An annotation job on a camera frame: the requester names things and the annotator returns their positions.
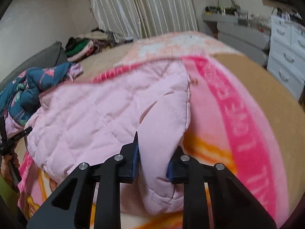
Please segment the person's left hand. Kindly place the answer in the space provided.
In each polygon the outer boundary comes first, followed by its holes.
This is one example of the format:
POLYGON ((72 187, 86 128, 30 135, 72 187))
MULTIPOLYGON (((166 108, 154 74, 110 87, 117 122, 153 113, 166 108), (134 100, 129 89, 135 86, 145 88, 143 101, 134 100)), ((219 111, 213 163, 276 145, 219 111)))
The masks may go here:
POLYGON ((12 160, 12 165, 14 165, 17 169, 20 167, 18 155, 15 152, 12 155, 5 155, 3 156, 1 162, 1 176, 9 186, 12 186, 14 184, 14 179, 9 169, 10 160, 12 160))

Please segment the green sleeve forearm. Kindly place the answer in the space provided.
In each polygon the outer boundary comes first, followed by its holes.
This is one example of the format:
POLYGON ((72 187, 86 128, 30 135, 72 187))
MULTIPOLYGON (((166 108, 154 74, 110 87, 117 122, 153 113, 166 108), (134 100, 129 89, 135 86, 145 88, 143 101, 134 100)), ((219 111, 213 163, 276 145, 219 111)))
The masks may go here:
POLYGON ((16 214, 18 210, 19 192, 16 192, 10 187, 1 176, 1 197, 12 214, 16 214))

